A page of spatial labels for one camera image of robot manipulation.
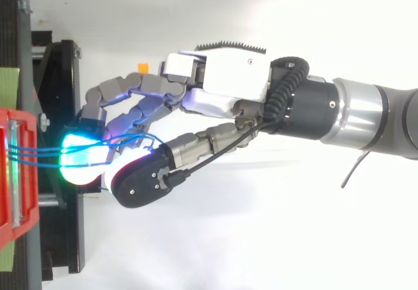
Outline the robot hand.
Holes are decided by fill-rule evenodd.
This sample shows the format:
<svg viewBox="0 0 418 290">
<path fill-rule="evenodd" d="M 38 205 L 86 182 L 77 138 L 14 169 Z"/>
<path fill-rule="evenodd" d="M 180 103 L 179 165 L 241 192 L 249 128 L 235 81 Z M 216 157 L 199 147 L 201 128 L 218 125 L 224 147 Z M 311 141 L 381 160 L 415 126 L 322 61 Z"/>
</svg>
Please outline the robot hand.
<svg viewBox="0 0 418 290">
<path fill-rule="evenodd" d="M 59 172 L 80 187 L 102 178 L 126 208 L 155 202 L 210 162 L 246 147 L 268 125 L 269 77 L 264 49 L 218 42 L 170 54 L 157 74 L 101 82 L 86 92 L 63 139 Z M 150 127 L 175 110 L 222 122 L 162 142 Z"/>
</svg>

